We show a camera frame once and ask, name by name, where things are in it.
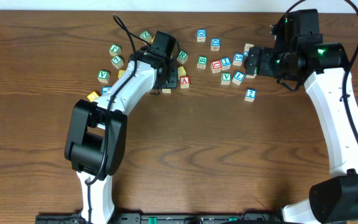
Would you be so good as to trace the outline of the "green R block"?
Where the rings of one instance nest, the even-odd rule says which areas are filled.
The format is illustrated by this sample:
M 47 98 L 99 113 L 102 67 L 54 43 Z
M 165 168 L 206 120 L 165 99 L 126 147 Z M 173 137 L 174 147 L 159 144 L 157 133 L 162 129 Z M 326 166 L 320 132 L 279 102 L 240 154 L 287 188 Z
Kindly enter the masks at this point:
M 181 50 L 178 54 L 177 61 L 180 64 L 185 64 L 187 60 L 188 60 L 188 53 L 185 52 L 184 50 Z

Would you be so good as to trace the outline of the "blue l block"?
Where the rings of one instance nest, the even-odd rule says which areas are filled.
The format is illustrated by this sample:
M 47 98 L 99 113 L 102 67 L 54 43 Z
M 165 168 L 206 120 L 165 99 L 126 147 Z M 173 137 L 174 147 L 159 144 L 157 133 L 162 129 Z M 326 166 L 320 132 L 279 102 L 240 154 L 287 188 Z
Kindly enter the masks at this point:
M 102 87 L 102 94 L 104 95 L 105 93 L 107 93 L 110 90 L 111 86 L 103 86 Z
M 246 75 L 240 71 L 237 71 L 232 78 L 232 82 L 236 85 L 240 85 L 242 81 L 245 79 Z

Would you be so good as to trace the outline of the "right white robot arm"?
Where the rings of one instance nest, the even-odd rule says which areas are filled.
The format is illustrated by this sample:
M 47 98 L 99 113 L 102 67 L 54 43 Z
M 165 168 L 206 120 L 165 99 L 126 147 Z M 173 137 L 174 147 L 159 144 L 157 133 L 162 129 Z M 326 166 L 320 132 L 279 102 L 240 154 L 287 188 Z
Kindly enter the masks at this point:
M 303 85 L 318 114 L 331 178 L 310 188 L 306 200 L 282 208 L 285 222 L 337 223 L 358 220 L 358 105 L 348 59 L 339 43 L 290 49 L 246 45 L 247 75 Z

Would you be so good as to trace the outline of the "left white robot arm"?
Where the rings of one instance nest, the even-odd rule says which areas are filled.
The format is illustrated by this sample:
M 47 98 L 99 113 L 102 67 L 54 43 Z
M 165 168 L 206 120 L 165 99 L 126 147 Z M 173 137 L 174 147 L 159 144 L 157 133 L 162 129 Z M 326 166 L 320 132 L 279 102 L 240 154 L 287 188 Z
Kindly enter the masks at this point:
M 64 155 L 81 182 L 80 223 L 110 221 L 112 177 L 124 157 L 128 115 L 150 90 L 175 89 L 177 78 L 178 68 L 169 59 L 139 50 L 110 90 L 93 102 L 76 103 Z

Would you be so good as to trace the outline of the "yellow block by A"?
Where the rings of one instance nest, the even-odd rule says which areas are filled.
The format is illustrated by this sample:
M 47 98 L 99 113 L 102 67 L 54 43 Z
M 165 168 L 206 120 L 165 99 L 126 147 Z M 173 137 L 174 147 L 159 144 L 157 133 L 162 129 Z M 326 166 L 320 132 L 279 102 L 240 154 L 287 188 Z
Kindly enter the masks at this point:
M 177 72 L 178 72 L 178 79 L 180 79 L 180 77 L 182 77 L 182 76 L 186 76 L 186 70 L 185 70 L 184 66 L 178 67 Z

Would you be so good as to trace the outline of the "red A block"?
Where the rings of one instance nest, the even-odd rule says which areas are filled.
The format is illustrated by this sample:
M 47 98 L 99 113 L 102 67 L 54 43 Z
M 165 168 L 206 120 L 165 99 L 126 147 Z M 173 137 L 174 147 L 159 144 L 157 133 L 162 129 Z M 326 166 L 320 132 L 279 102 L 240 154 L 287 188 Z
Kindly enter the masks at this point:
M 190 87 L 190 78 L 189 76 L 181 76 L 180 77 L 180 88 L 189 88 Z

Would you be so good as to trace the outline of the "blue X block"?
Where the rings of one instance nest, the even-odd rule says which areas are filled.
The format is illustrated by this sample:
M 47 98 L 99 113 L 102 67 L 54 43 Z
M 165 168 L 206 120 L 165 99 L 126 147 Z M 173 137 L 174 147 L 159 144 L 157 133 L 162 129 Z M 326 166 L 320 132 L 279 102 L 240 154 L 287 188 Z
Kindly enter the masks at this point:
M 244 46 L 244 56 L 247 57 L 249 54 L 249 50 L 254 46 L 254 44 L 248 44 L 246 43 Z

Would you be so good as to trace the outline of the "green block under gripper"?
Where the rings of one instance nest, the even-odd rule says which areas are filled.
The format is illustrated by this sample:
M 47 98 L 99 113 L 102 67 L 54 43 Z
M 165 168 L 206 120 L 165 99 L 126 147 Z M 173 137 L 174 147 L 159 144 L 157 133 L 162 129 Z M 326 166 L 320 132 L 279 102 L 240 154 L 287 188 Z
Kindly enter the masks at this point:
M 257 75 L 257 67 L 248 67 L 246 69 L 246 78 L 255 78 Z

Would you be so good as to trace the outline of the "blue 2 block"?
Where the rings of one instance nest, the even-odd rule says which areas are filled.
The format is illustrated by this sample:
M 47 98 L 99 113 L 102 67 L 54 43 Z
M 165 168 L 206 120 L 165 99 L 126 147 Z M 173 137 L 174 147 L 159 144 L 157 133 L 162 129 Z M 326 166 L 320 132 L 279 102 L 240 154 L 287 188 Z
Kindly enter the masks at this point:
M 244 100 L 249 101 L 249 102 L 253 102 L 255 100 L 255 98 L 256 98 L 256 95 L 257 95 L 257 91 L 254 90 L 254 89 L 249 88 L 249 89 L 246 90 Z

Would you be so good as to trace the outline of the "blue I block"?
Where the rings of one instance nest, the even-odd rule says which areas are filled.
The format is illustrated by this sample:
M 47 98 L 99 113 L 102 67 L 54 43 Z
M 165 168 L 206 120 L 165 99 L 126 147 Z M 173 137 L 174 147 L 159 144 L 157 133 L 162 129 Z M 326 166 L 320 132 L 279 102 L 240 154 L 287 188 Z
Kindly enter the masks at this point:
M 222 65 L 222 71 L 229 70 L 231 68 L 231 59 L 229 57 L 224 57 L 220 60 Z

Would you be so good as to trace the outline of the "green v block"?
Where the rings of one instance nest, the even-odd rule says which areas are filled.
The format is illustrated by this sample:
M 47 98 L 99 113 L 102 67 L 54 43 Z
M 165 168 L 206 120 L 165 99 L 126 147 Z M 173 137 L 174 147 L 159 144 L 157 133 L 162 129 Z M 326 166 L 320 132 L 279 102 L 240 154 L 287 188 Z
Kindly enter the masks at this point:
M 222 85 L 229 85 L 231 83 L 231 74 L 224 72 L 221 74 L 221 84 Z
M 101 83 L 109 83 L 110 73 L 106 70 L 100 70 L 97 79 Z

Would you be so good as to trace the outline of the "yellow K block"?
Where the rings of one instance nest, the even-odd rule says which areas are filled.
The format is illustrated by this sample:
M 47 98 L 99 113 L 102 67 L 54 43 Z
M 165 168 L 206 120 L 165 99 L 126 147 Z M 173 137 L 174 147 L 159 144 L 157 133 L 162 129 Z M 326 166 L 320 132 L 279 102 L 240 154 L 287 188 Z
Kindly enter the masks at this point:
M 123 74 L 125 74 L 125 70 L 119 70 L 119 73 L 117 75 L 118 78 L 121 78 L 123 76 Z

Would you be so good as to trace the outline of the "blue d block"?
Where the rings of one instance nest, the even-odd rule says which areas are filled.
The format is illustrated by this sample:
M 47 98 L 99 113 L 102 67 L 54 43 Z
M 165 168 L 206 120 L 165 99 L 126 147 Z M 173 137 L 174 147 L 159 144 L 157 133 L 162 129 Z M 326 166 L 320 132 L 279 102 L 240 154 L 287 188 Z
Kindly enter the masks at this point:
M 206 29 L 198 29 L 196 33 L 196 40 L 198 42 L 206 41 Z
M 211 51 L 219 51 L 221 47 L 221 40 L 213 38 L 211 39 Z

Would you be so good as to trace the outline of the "yellow G block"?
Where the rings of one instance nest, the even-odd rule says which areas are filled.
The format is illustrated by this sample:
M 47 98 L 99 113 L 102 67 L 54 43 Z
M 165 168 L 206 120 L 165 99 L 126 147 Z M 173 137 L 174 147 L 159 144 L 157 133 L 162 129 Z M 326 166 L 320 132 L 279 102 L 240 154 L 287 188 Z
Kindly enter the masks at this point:
M 88 96 L 87 99 L 90 102 L 93 102 L 95 99 L 99 98 L 101 94 L 98 91 L 92 91 Z

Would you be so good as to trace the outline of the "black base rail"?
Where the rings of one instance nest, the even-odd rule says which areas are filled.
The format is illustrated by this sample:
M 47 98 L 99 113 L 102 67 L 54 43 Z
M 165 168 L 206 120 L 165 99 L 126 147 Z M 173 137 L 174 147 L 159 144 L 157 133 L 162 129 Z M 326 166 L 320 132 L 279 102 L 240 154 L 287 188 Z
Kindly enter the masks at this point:
M 36 224 L 79 224 L 86 223 L 80 214 L 37 215 Z M 219 223 L 285 223 L 280 215 L 261 212 L 245 212 L 242 215 L 141 215 L 139 213 L 118 213 L 111 224 L 219 224 Z

